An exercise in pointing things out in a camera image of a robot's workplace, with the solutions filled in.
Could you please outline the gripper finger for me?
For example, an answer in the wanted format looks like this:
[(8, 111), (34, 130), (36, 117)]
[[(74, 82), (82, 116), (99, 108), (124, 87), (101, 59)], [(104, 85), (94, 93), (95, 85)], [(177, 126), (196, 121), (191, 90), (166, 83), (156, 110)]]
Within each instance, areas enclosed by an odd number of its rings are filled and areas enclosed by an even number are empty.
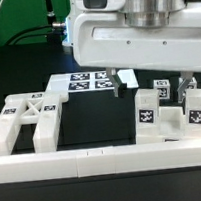
[(179, 84), (179, 87), (177, 89), (177, 97), (178, 102), (182, 103), (185, 97), (185, 89), (188, 87), (188, 84), (193, 79), (193, 73), (190, 71), (181, 72), (180, 77), (182, 78), (182, 82)]

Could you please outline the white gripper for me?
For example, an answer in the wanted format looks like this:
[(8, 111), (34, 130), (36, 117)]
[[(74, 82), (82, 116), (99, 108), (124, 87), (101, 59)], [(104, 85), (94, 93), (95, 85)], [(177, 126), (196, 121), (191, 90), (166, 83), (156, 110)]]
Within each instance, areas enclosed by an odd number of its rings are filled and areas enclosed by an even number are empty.
[(75, 0), (74, 6), (75, 60), (107, 68), (117, 98), (127, 90), (118, 67), (201, 72), (201, 1)]

